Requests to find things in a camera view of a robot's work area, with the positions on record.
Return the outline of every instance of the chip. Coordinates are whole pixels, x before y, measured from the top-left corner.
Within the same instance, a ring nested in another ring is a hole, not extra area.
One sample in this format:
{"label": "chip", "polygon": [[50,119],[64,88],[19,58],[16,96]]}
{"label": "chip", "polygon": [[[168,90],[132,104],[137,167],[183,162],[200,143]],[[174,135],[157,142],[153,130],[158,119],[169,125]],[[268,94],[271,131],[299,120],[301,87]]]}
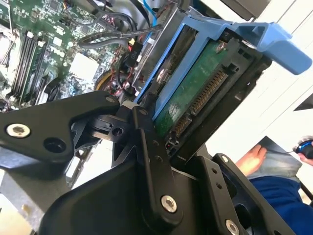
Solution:
{"label": "chip", "polygon": [[99,64],[92,59],[77,53],[74,57],[69,72],[73,73],[75,77],[92,81],[98,70]]}
{"label": "chip", "polygon": [[50,8],[57,11],[59,7],[59,3],[57,1],[52,0],[50,3]]}
{"label": "chip", "polygon": [[88,26],[83,26],[82,27],[82,33],[88,34],[88,32],[89,32],[89,27]]}

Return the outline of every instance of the blue jacket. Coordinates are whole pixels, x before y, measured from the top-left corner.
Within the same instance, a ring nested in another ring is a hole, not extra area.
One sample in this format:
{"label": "blue jacket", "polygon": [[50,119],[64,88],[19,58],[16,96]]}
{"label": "blue jacket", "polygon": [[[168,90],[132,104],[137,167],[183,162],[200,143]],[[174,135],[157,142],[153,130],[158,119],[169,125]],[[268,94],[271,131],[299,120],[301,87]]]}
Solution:
{"label": "blue jacket", "polygon": [[298,182],[274,176],[250,181],[297,235],[313,235],[313,208],[302,202]]}

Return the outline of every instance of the ram slot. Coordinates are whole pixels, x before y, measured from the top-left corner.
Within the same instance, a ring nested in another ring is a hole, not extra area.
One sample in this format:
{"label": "ram slot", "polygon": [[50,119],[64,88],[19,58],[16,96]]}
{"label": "ram slot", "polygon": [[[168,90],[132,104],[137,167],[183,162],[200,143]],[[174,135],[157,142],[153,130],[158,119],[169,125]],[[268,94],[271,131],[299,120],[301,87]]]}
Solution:
{"label": "ram slot", "polygon": [[21,45],[21,49],[20,49],[20,57],[19,57],[19,62],[18,62],[18,66],[16,68],[16,72],[15,72],[15,76],[14,76],[14,80],[13,80],[13,85],[12,85],[12,89],[11,92],[9,94],[9,96],[16,94],[16,90],[17,90],[17,86],[18,86],[18,81],[20,78],[20,72],[22,70],[23,64],[22,61],[24,59],[25,56],[25,50],[24,48],[26,47],[27,44],[27,36],[23,37],[23,41],[22,41],[22,45]]}
{"label": "ram slot", "polygon": [[36,43],[30,39],[29,40],[29,47],[26,48],[26,57],[25,57],[25,63],[24,63],[25,66],[24,66],[23,72],[21,74],[21,80],[20,80],[20,84],[19,84],[19,87],[18,87],[18,94],[19,94],[19,97],[20,97],[20,104],[21,104],[22,93],[23,93],[23,90],[25,89],[25,86],[26,86],[26,82],[27,82],[27,77],[28,77],[29,70],[30,70],[31,61],[32,61],[32,59],[34,57],[35,47],[36,47]]}
{"label": "ram slot", "polygon": [[36,46],[34,50],[33,56],[31,58],[31,64],[29,66],[29,71],[27,73],[24,87],[21,93],[20,104],[35,98],[35,87],[38,83],[40,69],[44,60],[45,49],[46,44],[44,43],[43,45]]}

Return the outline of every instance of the blue cable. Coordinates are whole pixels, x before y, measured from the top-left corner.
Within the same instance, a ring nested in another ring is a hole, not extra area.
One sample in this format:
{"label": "blue cable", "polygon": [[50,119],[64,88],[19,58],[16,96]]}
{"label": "blue cable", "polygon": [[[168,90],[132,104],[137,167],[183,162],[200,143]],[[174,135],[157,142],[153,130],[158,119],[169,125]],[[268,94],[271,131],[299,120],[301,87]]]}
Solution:
{"label": "blue cable", "polygon": [[[157,24],[157,17],[156,14],[154,13],[154,11],[151,9],[151,7],[147,4],[146,0],[143,0],[143,5],[144,7],[151,13],[153,20],[152,20],[152,27],[156,26]],[[149,33],[148,36],[146,37],[145,41],[143,42],[143,44],[145,45],[147,43],[147,41],[149,40],[149,38],[151,37],[152,33]]]}

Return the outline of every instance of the motherboard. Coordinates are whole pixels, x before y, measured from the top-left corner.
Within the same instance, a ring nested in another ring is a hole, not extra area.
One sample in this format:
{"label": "motherboard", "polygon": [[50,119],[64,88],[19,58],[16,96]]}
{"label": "motherboard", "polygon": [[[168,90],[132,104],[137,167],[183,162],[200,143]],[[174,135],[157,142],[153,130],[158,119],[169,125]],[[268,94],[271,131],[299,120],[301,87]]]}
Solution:
{"label": "motherboard", "polygon": [[50,97],[40,98],[44,89],[57,89],[57,98],[91,92],[112,66],[119,45],[82,49],[77,42],[114,30],[114,22],[109,17],[96,22],[79,4],[66,4],[0,0],[0,92],[15,107],[46,102]]}

